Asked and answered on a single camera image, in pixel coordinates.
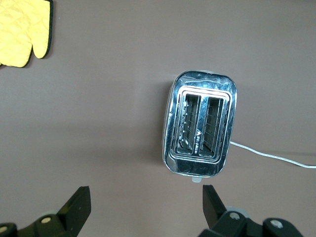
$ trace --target quilted oven mitt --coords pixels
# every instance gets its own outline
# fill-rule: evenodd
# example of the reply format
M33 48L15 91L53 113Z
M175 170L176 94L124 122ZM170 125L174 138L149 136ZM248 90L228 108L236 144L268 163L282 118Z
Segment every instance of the quilted oven mitt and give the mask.
M0 65L24 67L33 47L37 58L49 51L52 0L0 0Z

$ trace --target gray surface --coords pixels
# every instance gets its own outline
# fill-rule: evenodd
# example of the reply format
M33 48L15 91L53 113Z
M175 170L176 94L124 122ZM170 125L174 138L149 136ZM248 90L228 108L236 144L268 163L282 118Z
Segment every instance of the gray surface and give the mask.
M0 223L24 227L89 185L79 236L194 237L202 184L163 166L168 88L191 69L238 88L233 140L316 163L313 0L55 1L52 49L0 67ZM316 171L230 147L213 184L259 223L316 236Z

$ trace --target chrome toaster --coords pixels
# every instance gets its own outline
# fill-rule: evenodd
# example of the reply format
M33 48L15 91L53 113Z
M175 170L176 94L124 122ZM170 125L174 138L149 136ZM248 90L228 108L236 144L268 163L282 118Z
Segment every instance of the chrome toaster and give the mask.
M180 74L171 86L162 138L163 161L174 173L212 177L224 167L233 129L237 89L208 71Z

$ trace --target toaster slot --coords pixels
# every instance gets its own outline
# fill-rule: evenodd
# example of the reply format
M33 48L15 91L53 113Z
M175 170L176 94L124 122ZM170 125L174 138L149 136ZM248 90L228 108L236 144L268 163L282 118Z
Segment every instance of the toaster slot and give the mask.
M198 120L200 96L186 94L182 106L180 133L177 152L192 154Z
M214 157L216 146L221 132L221 118L223 113L224 99L209 97L206 108L206 118L201 137L199 154L202 156Z

